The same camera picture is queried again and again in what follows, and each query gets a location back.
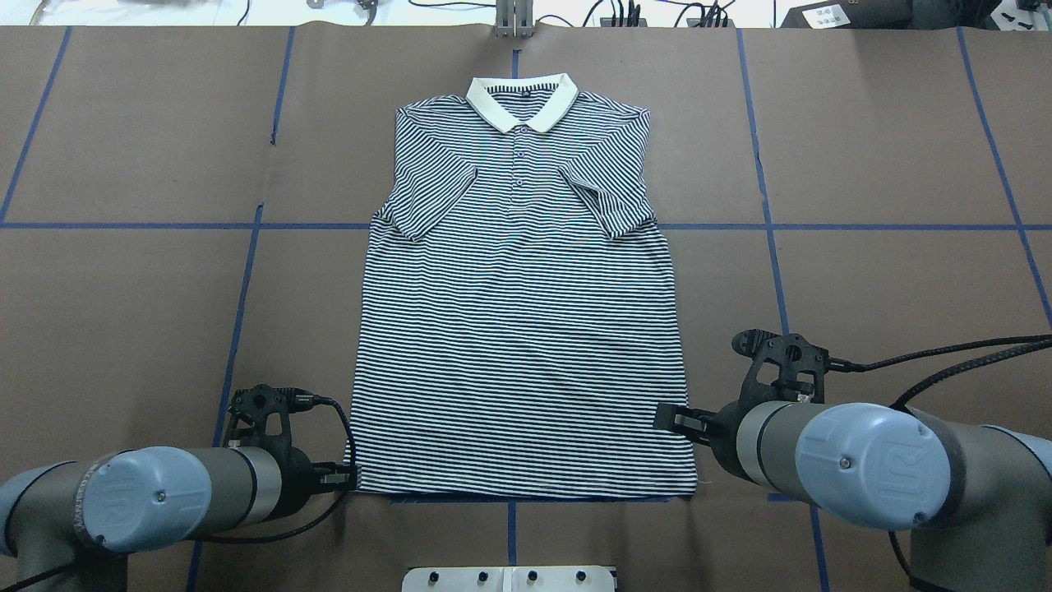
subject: striped shirt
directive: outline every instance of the striped shirt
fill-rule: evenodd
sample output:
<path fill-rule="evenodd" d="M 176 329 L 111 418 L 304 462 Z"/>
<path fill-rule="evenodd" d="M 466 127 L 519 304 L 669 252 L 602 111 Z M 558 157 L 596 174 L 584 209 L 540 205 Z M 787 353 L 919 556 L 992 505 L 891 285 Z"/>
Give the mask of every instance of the striped shirt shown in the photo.
<path fill-rule="evenodd" d="M 362 290 L 363 491 L 693 493 L 690 443 L 651 427 L 687 395 L 648 118 L 565 74 L 399 109 Z"/>

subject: white collar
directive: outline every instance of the white collar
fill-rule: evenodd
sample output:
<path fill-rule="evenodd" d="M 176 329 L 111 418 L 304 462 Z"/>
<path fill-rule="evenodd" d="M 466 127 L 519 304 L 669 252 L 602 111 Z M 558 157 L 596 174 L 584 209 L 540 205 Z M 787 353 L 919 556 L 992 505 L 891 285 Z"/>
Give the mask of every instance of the white collar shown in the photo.
<path fill-rule="evenodd" d="M 548 102 L 541 107 L 529 121 L 520 121 L 515 116 L 507 111 L 487 88 L 492 86 L 507 86 L 511 88 L 525 88 L 538 84 L 558 83 L 555 91 L 548 98 Z M 553 74 L 540 78 L 474 78 L 471 80 L 471 87 L 467 90 L 467 102 L 502 132 L 507 134 L 517 125 L 525 123 L 535 131 L 544 134 L 554 127 L 555 123 L 570 110 L 570 105 L 578 98 L 578 86 L 566 74 Z"/>

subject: folded sleeve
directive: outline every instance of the folded sleeve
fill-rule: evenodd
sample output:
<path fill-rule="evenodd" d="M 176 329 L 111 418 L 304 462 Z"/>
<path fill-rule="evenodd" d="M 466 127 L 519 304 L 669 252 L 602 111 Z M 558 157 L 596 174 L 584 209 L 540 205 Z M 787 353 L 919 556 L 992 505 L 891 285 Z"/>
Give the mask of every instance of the folded sleeve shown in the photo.
<path fill-rule="evenodd" d="M 654 220 L 643 180 L 650 114 L 643 110 L 598 144 L 559 167 L 607 238 Z"/>
<path fill-rule="evenodd" d="M 394 126 L 394 186 L 376 217 L 418 241 L 457 205 L 476 175 L 476 166 L 401 108 Z"/>

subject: gray metal bracket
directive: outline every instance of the gray metal bracket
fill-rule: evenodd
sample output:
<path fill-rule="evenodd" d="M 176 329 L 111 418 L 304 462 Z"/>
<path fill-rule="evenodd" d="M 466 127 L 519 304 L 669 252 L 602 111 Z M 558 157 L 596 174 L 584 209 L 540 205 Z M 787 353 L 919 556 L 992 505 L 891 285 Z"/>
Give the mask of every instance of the gray metal bracket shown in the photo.
<path fill-rule="evenodd" d="M 497 0 L 498 37 L 533 36 L 533 0 Z"/>

